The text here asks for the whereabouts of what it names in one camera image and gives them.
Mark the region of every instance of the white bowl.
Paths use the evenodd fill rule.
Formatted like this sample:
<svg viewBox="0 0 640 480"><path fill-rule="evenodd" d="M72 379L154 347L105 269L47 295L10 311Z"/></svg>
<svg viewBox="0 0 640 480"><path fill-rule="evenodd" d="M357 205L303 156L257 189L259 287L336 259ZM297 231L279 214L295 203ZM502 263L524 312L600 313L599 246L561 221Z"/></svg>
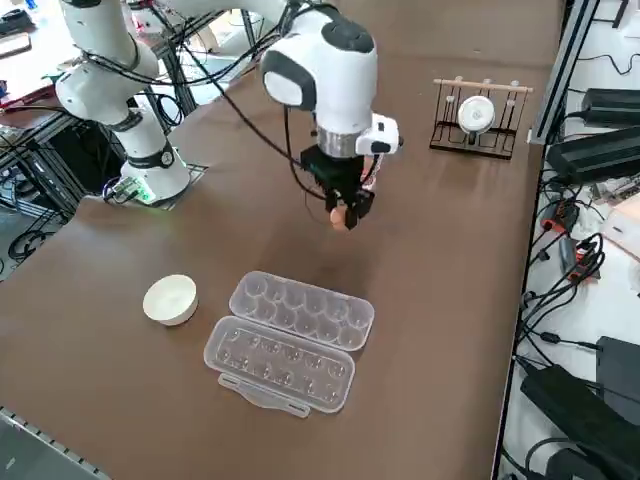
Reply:
<svg viewBox="0 0 640 480"><path fill-rule="evenodd" d="M189 320L197 307L196 284L186 275L161 278L147 290L142 302L147 317L170 327Z"/></svg>
<svg viewBox="0 0 640 480"><path fill-rule="evenodd" d="M481 135L491 128L495 120L493 102L476 95L467 98L458 109L458 124L466 134Z"/></svg>

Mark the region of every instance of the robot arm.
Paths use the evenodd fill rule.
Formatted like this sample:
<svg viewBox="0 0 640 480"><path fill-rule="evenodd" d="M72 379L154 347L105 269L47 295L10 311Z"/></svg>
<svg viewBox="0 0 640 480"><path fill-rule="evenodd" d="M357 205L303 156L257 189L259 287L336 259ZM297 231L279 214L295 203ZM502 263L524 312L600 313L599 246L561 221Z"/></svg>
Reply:
<svg viewBox="0 0 640 480"><path fill-rule="evenodd" d="M139 187L146 204L171 198L189 184L189 173L152 112L130 109L127 99L155 78L151 50L131 37L118 0L61 0L75 43L128 72L124 76L87 61L65 74L56 89L74 115L111 129L127 152L123 178ZM185 17L211 10L242 8L280 26L283 36L265 52L262 81L275 101L312 112L316 145L302 153L327 197L327 210L345 205L348 224L370 207L373 194L362 190L364 156L394 153L400 137L394 120L371 111L377 82L375 42L361 26L334 7L288 0L164 0Z"/></svg>

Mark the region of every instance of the egg carton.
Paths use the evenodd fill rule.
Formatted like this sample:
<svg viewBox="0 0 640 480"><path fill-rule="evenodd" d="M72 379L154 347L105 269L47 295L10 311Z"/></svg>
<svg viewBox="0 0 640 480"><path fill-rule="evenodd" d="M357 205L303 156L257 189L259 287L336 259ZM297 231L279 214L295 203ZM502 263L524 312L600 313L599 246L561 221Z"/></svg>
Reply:
<svg viewBox="0 0 640 480"><path fill-rule="evenodd" d="M239 317L346 351L364 346L375 315L366 300L264 272L244 276L229 308Z"/></svg>
<svg viewBox="0 0 640 480"><path fill-rule="evenodd" d="M301 418L311 408L339 411L355 374L345 352L237 317L216 324L204 361L222 372L222 386L254 405Z"/></svg>

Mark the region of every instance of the tabletop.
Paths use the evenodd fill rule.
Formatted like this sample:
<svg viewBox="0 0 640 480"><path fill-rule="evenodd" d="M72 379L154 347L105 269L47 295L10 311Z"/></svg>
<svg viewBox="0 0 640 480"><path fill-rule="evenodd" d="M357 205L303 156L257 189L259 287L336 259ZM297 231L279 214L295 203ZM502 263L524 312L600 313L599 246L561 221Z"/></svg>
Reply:
<svg viewBox="0 0 640 480"><path fill-rule="evenodd" d="M430 150L431 81L517 79L538 92L523 119L531 124L557 46L558 3L338 3L376 37L374 108L405 138L379 174L369 216L334 232L322 206L310 199L307 211L286 162L227 105L200 108L172 141L209 169L171 212L85 199L3 284L0 404L123 480L487 478L541 151L529 151L525 129L511 161ZM284 143L281 107L256 78L230 94ZM299 151L312 141L308 117L295 114L292 127ZM207 338L251 270L374 305L340 413L300 420L261 410L204 365ZM177 272L195 280L200 305L166 329L144 317L142 298Z"/></svg>

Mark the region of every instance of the black cable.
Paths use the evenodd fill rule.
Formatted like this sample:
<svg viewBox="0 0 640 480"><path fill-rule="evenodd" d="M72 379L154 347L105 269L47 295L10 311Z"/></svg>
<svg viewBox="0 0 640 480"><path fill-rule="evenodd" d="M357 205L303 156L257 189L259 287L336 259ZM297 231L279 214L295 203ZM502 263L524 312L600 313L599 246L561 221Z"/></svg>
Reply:
<svg viewBox="0 0 640 480"><path fill-rule="evenodd" d="M560 343L565 344L565 345L576 345L579 347L583 347L583 348L588 348L590 350L602 350L602 347L598 346L595 343L592 342L583 342L583 341L575 341L575 340L565 340L563 338L560 337L560 335L558 335L557 333L554 332L536 332L532 329L529 329L529 333L532 333L534 335L537 335L538 337L540 337L540 340L542 340L543 342L552 344L552 345L558 345Z"/></svg>
<svg viewBox="0 0 640 480"><path fill-rule="evenodd" d="M600 217L600 219L603 222L606 222L606 218L604 218L604 215L602 215L602 213L600 213L600 211L594 207L593 205L591 205L590 203L587 202L583 202L582 200L574 200L574 203L578 204L578 205L583 205L584 207L586 207L588 210L593 210L594 212L596 212L598 214L598 216Z"/></svg>
<svg viewBox="0 0 640 480"><path fill-rule="evenodd" d="M536 244L537 244L540 240L542 240L542 237L544 237L544 235L545 235L549 230L551 230L551 228L545 228L544 230L542 230L542 232L540 232L540 235L538 235L538 236L536 237L536 239L535 239L533 242L531 242L531 248L535 247L535 246L536 246Z"/></svg>
<svg viewBox="0 0 640 480"><path fill-rule="evenodd" d="M545 306L549 305L549 303L555 301L555 298L551 299L546 304L542 305L542 307L540 307L539 309L537 308L539 304L536 305L536 308L534 308L534 311L531 312L530 315L528 315L525 319L522 320L521 325L523 325L523 326L522 326L522 329L521 329L521 333L522 333L522 331L528 332L528 331L531 331L531 330L535 329L546 316L550 315L552 312L558 310L559 308L562 308L562 307L568 305L569 303L571 303L575 299L576 295L578 294L578 288L577 288L578 284L581 283L582 281L584 281L589 276L591 276L593 273L595 273L602 266L602 263L604 262L604 258L605 258L604 252L601 252L601 253L597 254L596 258L597 258L597 261L596 261L595 265L593 265L591 268L589 268L588 271L586 272L587 274L583 275L582 278L576 284L572 285L574 287L574 291L571 294L571 297L568 300L566 300L566 301L564 301L562 303L559 303L558 305L555 305L552 308L550 308L549 310L547 310L546 312L544 312L540 317L538 317L536 319L536 321L533 323L533 325L529 326L529 325L527 325L527 323L532 318L532 316L534 314L538 313L538 311L540 311L541 308L544 308Z"/></svg>
<svg viewBox="0 0 640 480"><path fill-rule="evenodd" d="M618 67L618 65L616 64L616 61L608 53L605 53L604 55L596 55L595 57L578 58L578 61L579 62L590 62L592 60L597 60L599 58L608 58L609 62L611 62L611 65L613 66L613 68L615 68L615 70L618 73L618 75L624 76L624 75L628 75L629 72L631 72L631 70L633 69L633 59L635 57L640 57L640 53L634 53L633 55L631 55L629 57L629 65L627 66L627 69L624 70L624 71L621 70L620 67Z"/></svg>
<svg viewBox="0 0 640 480"><path fill-rule="evenodd" d="M592 244L593 240L597 239L598 242L596 244L597 246L597 252L596 250L596 246L594 246ZM567 272L562 275L562 277L560 277L560 279L549 289L549 291L547 291L545 294L540 295L538 298L540 298L539 302L535 305L535 307L533 307L533 309L531 310L531 312L529 312L524 318L522 318L518 324L518 328L516 329L516 337L518 338L518 343L520 343L523 339L523 333L526 333L528 330L534 329L542 320L542 318L544 318L545 316L549 315L552 311L557 310L557 308L560 308L562 306L567 305L569 302L571 302L575 296L577 295L577 287L578 285L580 285L580 283L582 283L584 280L586 280L587 278L589 278L591 275L593 275L604 263L605 260L605 254L603 251L603 247L604 247L604 239L602 238L602 235L599 233L595 233L593 235L591 235L590 237L587 237L586 239L582 240L581 242L578 243L578 248L582 248L582 246L587 246L586 252L584 254L584 258L589 258L590 262L587 265L587 268L585 269L585 271L581 272L575 279L574 281L571 282L571 284L565 286L565 287L560 287L560 285L562 284L562 282L564 282L567 278L569 278L569 275L572 274L574 268L578 265L578 260L576 259L576 262L573 264L573 266L571 266ZM529 326L528 322L529 320L531 320L531 318L533 318L534 315L536 315L538 312L540 312L544 307L548 306L549 304L553 303L556 299L558 299L561 295L563 295L564 293L566 293L567 291L569 291L570 289L574 289L573 294L571 295L570 299L566 302L563 302L560 305L556 305L554 307L552 307L552 309L550 309L549 311L545 312L540 318L538 318L536 320L536 322L534 323L533 326Z"/></svg>
<svg viewBox="0 0 640 480"><path fill-rule="evenodd" d="M523 366L523 367L524 367L524 365L522 364L522 362L528 362L530 364L535 364L535 365L538 365L538 366L543 367L543 368L549 367L549 365L547 365L544 362L541 362L539 360L535 360L533 358L525 357L524 355L515 354L514 357L515 357L517 363L520 366ZM528 370L527 373L529 374L531 369L530 368L526 368L526 370ZM617 391L612 390L610 388L607 388L603 384L598 383L598 382L592 382L591 380L586 380L584 378L576 377L575 375L571 375L571 376L573 378L576 378L576 379L584 382L584 384L587 387L589 387L589 388L591 388L593 390L608 392L608 393L610 393L612 395L616 395L616 396L618 396L620 398L624 398L625 400L628 400L630 402L633 402L633 403L636 403L636 404L640 405L640 398L630 397L629 395L625 395L624 393L620 393L620 392L617 392Z"/></svg>
<svg viewBox="0 0 640 480"><path fill-rule="evenodd" d="M285 138L285 143L287 148L287 155L293 158L291 153L291 132L289 131L289 107L284 105L282 107L282 112L283 112L283 123L284 123L284 138ZM298 186L302 189L302 191L305 194L311 195L312 197L317 198L318 200L325 200L325 197L323 197L319 193L314 192L313 190L311 190L310 188L308 188L302 183L302 181L300 180L300 177L298 177L298 173L296 172L293 162L289 162L289 169L291 170L291 174L293 175L294 180L296 181Z"/></svg>
<svg viewBox="0 0 640 480"><path fill-rule="evenodd" d="M538 251L538 253L536 253L536 256L533 257L530 261L529 261L529 267L531 267L534 263L536 263L536 260L542 259L545 257L545 254L547 253L547 251L554 246L556 243L558 243L560 241L560 239L562 237L564 237L565 235L567 235L569 232L567 230L563 231L562 233L559 233L558 235L556 235L556 237L551 240L549 242L548 245L546 245L544 248L540 249L540 251Z"/></svg>
<svg viewBox="0 0 640 480"><path fill-rule="evenodd" d="M526 470L522 465L520 465L520 464L515 460L515 458L513 458L513 457L509 454L509 452L507 451L507 449L506 449L506 448L504 448L504 445L503 445L503 446L502 446L502 448L500 449L500 453L502 454L502 456L503 456L504 458L506 458L506 459L507 459L507 461L508 461L511 465L513 465L513 466L514 466L514 468L515 468L518 472L520 472L520 473L521 473L522 475L524 475L524 476L526 476L526 475L527 475L527 470Z"/></svg>
<svg viewBox="0 0 640 480"><path fill-rule="evenodd" d="M551 437L536 443L527 452L527 457L525 458L525 462L524 462L524 468L526 470L530 470L531 459L533 458L533 455L535 455L535 453L540 448L544 447L545 445L549 445L551 443L568 443L570 445L575 445L576 447L586 450L589 453L598 455L602 460L607 460L611 463L617 464L620 467L624 467L626 470L631 472L632 475L634 475L634 478L636 480L640 478L640 472L638 472L635 468L628 465L626 462L623 462L619 458L611 455L610 453L607 453L598 447L594 447L593 445L589 445L588 443L581 442L579 440L571 440L570 438L565 438L565 437Z"/></svg>
<svg viewBox="0 0 640 480"><path fill-rule="evenodd" d="M153 97L155 97L155 106L156 106L156 110L158 112L158 116L160 116L162 121L164 123L166 123L167 125L169 125L170 127L177 127L178 125L180 125L182 123L182 121L186 117L186 114L185 114L184 108L182 108L182 105L180 105L178 100L176 100L176 98L172 97L171 95L167 95L166 93L145 92L145 93L136 93L134 96L136 96L136 97L139 97L139 96L144 96L144 97L153 96ZM177 116L175 118L172 118L171 115L169 115L167 113L167 110L165 109L165 107L164 107L164 105L162 103L163 100L170 100L176 106L176 108L178 110L178 114L177 114Z"/></svg>
<svg viewBox="0 0 640 480"><path fill-rule="evenodd" d="M533 339L533 337L530 335L528 331L525 331L524 338L529 340L529 343L533 346L536 352L538 352L538 355L540 355L544 359L544 361L549 364L549 366L554 365L554 361L551 360L546 353L544 353L544 351L538 346L538 344L535 342L535 340Z"/></svg>

